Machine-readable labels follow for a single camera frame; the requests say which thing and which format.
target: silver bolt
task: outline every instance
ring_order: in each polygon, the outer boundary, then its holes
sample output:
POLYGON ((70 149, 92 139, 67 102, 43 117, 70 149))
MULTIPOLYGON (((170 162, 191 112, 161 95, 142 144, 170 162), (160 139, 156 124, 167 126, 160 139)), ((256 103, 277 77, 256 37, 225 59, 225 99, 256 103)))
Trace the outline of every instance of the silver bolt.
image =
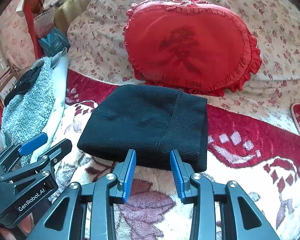
POLYGON ((194 173, 191 175, 192 179, 201 179, 202 175, 200 173, 194 173))
POLYGON ((237 187, 237 186, 238 186, 238 183, 235 182, 234 180, 231 180, 231 181, 229 181, 228 183, 229 183, 229 186, 230 186, 230 187, 237 187))
POLYGON ((78 182, 72 182, 72 183, 70 183, 70 189, 76 189, 76 188, 78 188, 79 187, 79 183, 78 182))
POLYGON ((109 173, 106 175, 106 179, 108 180, 113 180, 115 178, 115 174, 114 173, 109 173))
POLYGON ((50 173, 50 171, 43 171, 43 172, 42 172, 42 175, 43 175, 43 176, 47 176, 47 175, 49 175, 49 173, 50 173))

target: ruffled trim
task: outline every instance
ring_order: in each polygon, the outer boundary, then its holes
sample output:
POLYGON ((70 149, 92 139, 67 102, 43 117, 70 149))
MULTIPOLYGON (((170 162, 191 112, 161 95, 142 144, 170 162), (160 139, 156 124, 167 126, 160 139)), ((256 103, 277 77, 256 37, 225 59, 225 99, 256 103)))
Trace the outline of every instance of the ruffled trim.
POLYGON ((243 84, 251 79, 251 74, 256 74, 258 72, 258 70, 261 67, 262 64, 262 60, 260 58, 260 49, 258 49, 256 47, 257 45, 257 39, 255 37, 253 37, 250 33, 250 31, 248 30, 247 26, 245 25, 245 28, 243 28, 242 24, 240 24, 238 22, 238 19, 235 18, 232 15, 229 15, 228 13, 215 9, 215 8, 186 8, 186 7, 179 7, 182 4, 191 4, 191 3, 200 3, 200 4, 210 4, 209 2, 206 1, 201 1, 201 0, 187 0, 187 1, 181 1, 181 0, 173 0, 173 2, 178 2, 181 4, 178 4, 176 6, 172 6, 172 5, 165 5, 165 4, 155 4, 155 5, 151 5, 149 7, 145 7, 143 9, 141 9, 140 11, 138 11, 138 13, 145 13, 147 11, 150 10, 176 10, 177 12, 181 12, 184 14, 201 14, 204 12, 207 13, 211 13, 211 14, 218 14, 221 15, 223 17, 227 17, 229 20, 231 20, 239 29, 240 33, 247 33, 247 38, 242 37, 243 42, 244 42, 244 49, 243 49, 243 53, 241 56, 241 59, 238 63, 238 65, 236 66, 236 68, 229 73, 223 80, 216 82, 215 84, 213 84, 210 87, 206 87, 204 90, 198 90, 196 88, 183 88, 183 87, 174 87, 171 85, 167 85, 163 82, 153 82, 150 81, 146 78, 146 76, 144 76, 141 73, 142 68, 138 65, 138 63, 135 61, 134 57, 132 56, 132 53, 130 51, 129 48, 129 44, 126 41, 126 36, 129 33, 130 29, 129 29, 129 25, 131 24, 132 20, 136 19, 136 14, 135 11, 138 7, 140 7, 141 5, 148 3, 148 2, 153 2, 153 0, 145 0, 144 2, 140 3, 140 4, 136 4, 133 3, 131 4, 131 9, 128 10, 126 12, 126 15, 129 17, 127 24, 125 25, 125 27, 123 28, 123 35, 125 36, 125 47, 128 53, 128 60, 129 62, 132 64, 132 67, 134 69, 134 74, 135 77, 138 80, 145 80, 147 84, 151 84, 151 85, 158 85, 158 86, 164 86, 164 87, 171 87, 171 88, 177 88, 177 89, 182 89, 184 92, 189 93, 189 94, 194 94, 194 95, 209 95, 209 96, 224 96, 224 89, 228 88, 231 90, 231 92, 235 93, 236 90, 242 91, 242 87, 243 84), (245 50, 247 49, 247 47, 250 48, 251 51, 251 59, 250 62, 247 66, 247 59, 245 58, 244 54, 247 53, 245 50), (235 81, 234 83, 232 83, 231 85, 228 85, 229 82, 231 82, 231 80, 233 80, 234 78, 237 79, 237 75, 240 74, 242 71, 242 69, 245 69, 244 73, 242 74, 242 76, 240 77, 239 80, 235 81))

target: floral fabric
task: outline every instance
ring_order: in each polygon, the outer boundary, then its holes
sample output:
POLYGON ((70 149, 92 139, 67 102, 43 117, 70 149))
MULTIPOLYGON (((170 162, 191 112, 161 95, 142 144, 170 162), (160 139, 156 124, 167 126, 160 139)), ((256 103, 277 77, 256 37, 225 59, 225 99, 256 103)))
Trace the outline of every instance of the floral fabric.
POLYGON ((0 36, 3 52, 18 70, 35 62, 34 47, 28 33, 26 18, 16 13, 20 0, 12 0, 0 16, 0 36))
MULTIPOLYGON (((70 68, 115 84, 138 84, 124 47, 123 27, 132 3, 92 0, 69 27, 70 68)), ((209 104, 298 133, 289 106, 300 102, 300 12, 289 0, 206 0, 229 8, 258 39, 263 60, 243 91, 225 91, 209 104)))

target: black knit hat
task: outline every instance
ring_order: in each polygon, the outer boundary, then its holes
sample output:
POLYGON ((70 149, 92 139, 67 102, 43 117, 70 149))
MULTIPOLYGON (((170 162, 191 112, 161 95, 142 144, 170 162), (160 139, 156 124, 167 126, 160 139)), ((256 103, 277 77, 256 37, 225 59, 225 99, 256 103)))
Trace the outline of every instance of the black knit hat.
POLYGON ((118 87, 91 114, 78 142, 84 152, 122 162, 128 149, 137 165, 171 170, 177 149, 196 172, 207 169, 207 100, 180 90, 147 86, 118 87))

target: red pillow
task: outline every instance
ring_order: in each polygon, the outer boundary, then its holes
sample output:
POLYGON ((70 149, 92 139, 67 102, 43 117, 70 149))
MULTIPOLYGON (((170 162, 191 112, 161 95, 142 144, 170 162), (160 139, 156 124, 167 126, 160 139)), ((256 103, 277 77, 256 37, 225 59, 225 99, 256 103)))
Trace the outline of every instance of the red pillow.
POLYGON ((146 0, 127 11, 124 41, 137 79, 223 96, 242 90, 261 66, 257 39, 244 21, 201 0, 146 0))

